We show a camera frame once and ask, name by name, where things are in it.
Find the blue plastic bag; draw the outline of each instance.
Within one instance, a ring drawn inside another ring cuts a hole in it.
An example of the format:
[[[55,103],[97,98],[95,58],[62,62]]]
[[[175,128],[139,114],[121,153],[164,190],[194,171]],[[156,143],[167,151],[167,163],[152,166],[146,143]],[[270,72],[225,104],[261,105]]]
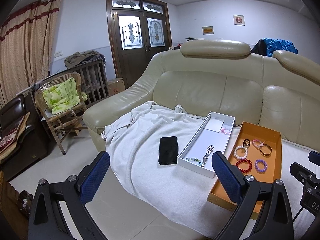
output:
[[[278,50],[286,50],[298,54],[298,50],[294,47],[291,41],[285,40],[274,40],[274,39],[263,39],[267,45],[267,56],[272,57],[272,54]]]

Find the curtain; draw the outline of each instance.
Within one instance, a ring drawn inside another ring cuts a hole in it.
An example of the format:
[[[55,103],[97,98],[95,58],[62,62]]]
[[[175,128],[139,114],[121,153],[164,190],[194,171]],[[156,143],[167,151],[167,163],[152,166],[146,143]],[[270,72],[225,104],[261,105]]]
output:
[[[48,75],[61,0],[35,2],[0,28],[0,106]]]

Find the double door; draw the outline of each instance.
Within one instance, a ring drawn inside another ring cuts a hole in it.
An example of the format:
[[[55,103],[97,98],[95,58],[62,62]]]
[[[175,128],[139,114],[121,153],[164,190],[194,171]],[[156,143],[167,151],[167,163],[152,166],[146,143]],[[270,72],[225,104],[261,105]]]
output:
[[[128,88],[142,76],[155,54],[169,49],[166,18],[148,12],[112,13],[121,74]]]

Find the smartphone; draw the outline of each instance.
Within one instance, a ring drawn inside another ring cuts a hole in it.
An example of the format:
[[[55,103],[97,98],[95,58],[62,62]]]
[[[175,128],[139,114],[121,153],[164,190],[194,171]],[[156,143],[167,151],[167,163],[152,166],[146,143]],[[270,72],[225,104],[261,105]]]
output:
[[[160,138],[159,145],[159,164],[177,164],[178,139],[175,136]]]

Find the metal bolt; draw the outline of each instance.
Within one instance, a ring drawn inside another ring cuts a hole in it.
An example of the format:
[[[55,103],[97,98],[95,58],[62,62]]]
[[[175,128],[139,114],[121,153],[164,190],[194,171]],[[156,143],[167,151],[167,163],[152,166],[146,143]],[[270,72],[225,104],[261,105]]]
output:
[[[280,179],[277,179],[277,180],[276,180],[276,184],[278,184],[278,185],[283,185],[283,181],[280,180]]]
[[[45,179],[39,179],[39,182],[38,182],[39,185],[43,185],[44,183],[45,183]]]
[[[247,181],[253,181],[253,180],[254,180],[254,177],[253,177],[252,175],[248,175],[248,176],[245,177],[245,179],[246,179]]]
[[[69,177],[68,177],[68,181],[69,182],[73,182],[73,181],[75,181],[77,179],[77,176],[76,175],[70,175]]]

